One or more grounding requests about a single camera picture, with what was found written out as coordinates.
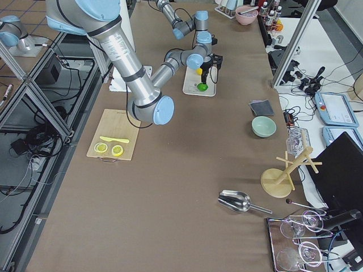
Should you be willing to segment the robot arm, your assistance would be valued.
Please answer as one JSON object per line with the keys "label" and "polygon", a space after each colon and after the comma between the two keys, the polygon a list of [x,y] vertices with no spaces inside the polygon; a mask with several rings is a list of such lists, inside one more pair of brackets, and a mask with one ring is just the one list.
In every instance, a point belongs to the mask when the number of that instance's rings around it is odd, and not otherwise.
{"label": "robot arm", "polygon": [[187,66],[202,69],[197,88],[207,90],[206,79],[216,55],[212,53],[213,38],[208,31],[207,11],[197,11],[185,22],[177,16],[169,1],[157,1],[156,6],[170,22],[177,39],[192,31],[197,36],[192,49],[170,52],[150,77],[121,28],[120,1],[46,1],[46,18],[48,26],[56,31],[98,40],[132,93],[126,104],[130,115],[139,121],[164,125],[174,114],[174,102],[162,94],[161,87],[181,66]]}
{"label": "robot arm", "polygon": [[157,9],[163,13],[172,27],[172,32],[176,39],[180,40],[187,34],[195,31],[197,43],[216,45],[218,39],[211,34],[209,28],[209,13],[206,10],[196,11],[189,20],[183,20],[178,14],[177,9],[174,10],[170,1],[155,1]]}

